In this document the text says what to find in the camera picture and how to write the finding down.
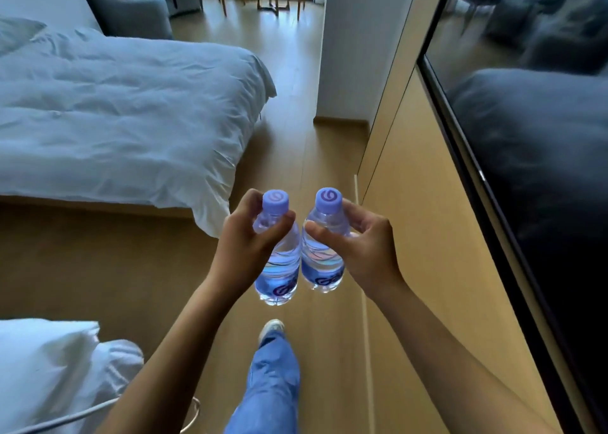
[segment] white sneaker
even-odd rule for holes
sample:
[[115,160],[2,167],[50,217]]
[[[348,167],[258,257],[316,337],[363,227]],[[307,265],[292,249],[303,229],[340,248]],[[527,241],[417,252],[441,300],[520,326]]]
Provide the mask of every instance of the white sneaker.
[[266,335],[275,330],[284,332],[285,324],[278,319],[272,319],[266,322],[266,325],[264,325],[264,328],[262,329],[262,331],[260,332],[260,336],[258,337],[258,345],[262,344],[262,341],[264,341]]

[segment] purple bottle cap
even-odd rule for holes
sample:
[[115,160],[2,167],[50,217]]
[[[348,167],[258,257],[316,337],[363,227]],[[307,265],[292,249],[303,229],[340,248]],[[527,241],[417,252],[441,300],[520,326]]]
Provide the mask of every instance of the purple bottle cap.
[[283,215],[289,210],[289,196],[280,189],[271,189],[264,192],[262,209],[271,215]]
[[337,213],[342,209],[342,194],[335,188],[321,188],[317,191],[314,206],[326,215]]

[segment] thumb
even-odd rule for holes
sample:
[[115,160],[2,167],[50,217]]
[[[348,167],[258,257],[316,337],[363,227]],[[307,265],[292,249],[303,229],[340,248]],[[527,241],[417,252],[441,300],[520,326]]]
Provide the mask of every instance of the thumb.
[[350,241],[342,234],[331,232],[326,227],[321,227],[314,221],[307,221],[304,225],[306,232],[317,242],[327,245],[337,254],[344,258],[350,249]]
[[287,235],[291,227],[294,225],[295,212],[289,210],[285,213],[278,222],[270,226],[267,230],[262,232],[258,237],[262,241],[264,248],[272,250],[283,237]]

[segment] forearm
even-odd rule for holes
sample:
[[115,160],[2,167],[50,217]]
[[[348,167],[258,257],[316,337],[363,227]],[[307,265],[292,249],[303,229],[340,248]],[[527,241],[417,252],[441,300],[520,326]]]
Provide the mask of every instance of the forearm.
[[234,298],[205,280],[97,434],[178,433],[213,338]]
[[403,282],[375,299],[452,434],[551,433]]

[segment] hand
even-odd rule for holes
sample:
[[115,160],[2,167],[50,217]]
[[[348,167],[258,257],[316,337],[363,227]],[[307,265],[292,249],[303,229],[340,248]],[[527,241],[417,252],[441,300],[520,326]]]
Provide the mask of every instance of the hand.
[[272,249],[287,235],[294,224],[295,213],[289,210],[274,226],[257,234],[253,224],[262,211],[262,193],[250,189],[238,207],[224,221],[207,280],[233,300],[253,284],[266,265]]
[[339,254],[354,280],[365,294],[376,301],[387,287],[405,284],[395,253],[393,228],[384,216],[344,199],[344,213],[350,225],[361,233],[358,237],[345,237],[308,221],[304,227],[315,240]]

